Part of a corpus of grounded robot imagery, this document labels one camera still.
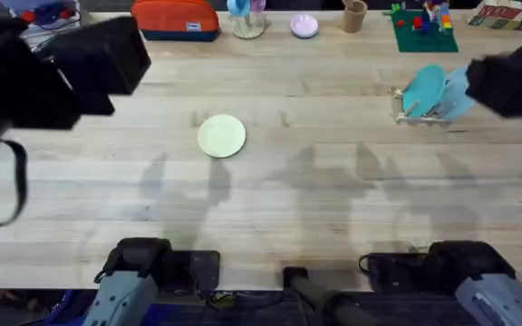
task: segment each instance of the wooden cup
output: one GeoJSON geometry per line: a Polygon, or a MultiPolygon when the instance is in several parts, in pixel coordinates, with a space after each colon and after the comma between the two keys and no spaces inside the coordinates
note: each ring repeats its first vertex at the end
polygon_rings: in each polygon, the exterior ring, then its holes
{"type": "Polygon", "coordinates": [[[343,0],[342,30],[346,33],[356,33],[362,29],[363,18],[368,12],[368,5],[362,0],[343,0]]]}

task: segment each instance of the orange pencil case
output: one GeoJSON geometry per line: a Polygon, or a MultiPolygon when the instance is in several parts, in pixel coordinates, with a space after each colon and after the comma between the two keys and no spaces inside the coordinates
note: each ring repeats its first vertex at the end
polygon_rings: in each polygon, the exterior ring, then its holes
{"type": "Polygon", "coordinates": [[[136,0],[130,10],[150,41],[215,41],[217,13],[204,0],[136,0]]]}

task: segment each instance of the light green plate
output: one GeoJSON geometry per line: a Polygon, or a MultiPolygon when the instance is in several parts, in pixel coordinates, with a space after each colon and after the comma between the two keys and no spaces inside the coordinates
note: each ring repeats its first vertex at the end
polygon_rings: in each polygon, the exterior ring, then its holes
{"type": "Polygon", "coordinates": [[[245,145],[245,126],[237,118],[220,114],[208,118],[198,129],[198,146],[213,158],[228,158],[245,145]]]}

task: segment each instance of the plate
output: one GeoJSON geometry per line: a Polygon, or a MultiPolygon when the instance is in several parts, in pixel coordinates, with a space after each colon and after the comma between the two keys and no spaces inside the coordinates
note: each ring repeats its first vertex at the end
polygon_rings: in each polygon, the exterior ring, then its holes
{"type": "Polygon", "coordinates": [[[289,23],[291,32],[299,38],[310,38],[317,34],[319,23],[310,14],[296,14],[289,23]]]}
{"type": "Polygon", "coordinates": [[[403,91],[404,113],[407,113],[415,102],[418,104],[410,111],[408,117],[418,118],[430,111],[439,102],[445,81],[446,73],[439,65],[431,64],[418,70],[410,85],[403,91]]]}
{"type": "Polygon", "coordinates": [[[466,94],[469,87],[467,68],[468,66],[464,66],[455,69],[446,79],[444,92],[440,98],[440,107],[437,109],[437,113],[444,120],[455,120],[474,104],[474,100],[466,94]]]}
{"type": "Polygon", "coordinates": [[[198,129],[198,146],[213,158],[228,158],[235,155],[243,145],[247,133],[237,118],[220,114],[208,118],[198,129]]]}

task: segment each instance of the toy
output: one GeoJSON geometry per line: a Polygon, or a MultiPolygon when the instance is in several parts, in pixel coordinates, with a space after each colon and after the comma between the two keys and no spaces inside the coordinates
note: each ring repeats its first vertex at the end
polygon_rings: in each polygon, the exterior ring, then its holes
{"type": "Polygon", "coordinates": [[[423,22],[427,14],[430,22],[436,22],[439,25],[439,31],[446,33],[452,30],[448,0],[427,0],[422,8],[423,22]]]}
{"type": "Polygon", "coordinates": [[[515,0],[483,0],[468,19],[469,25],[522,31],[522,4],[515,0]]]}
{"type": "Polygon", "coordinates": [[[459,51],[454,39],[448,1],[429,0],[421,11],[397,10],[391,14],[391,20],[398,49],[402,53],[459,51]]]}

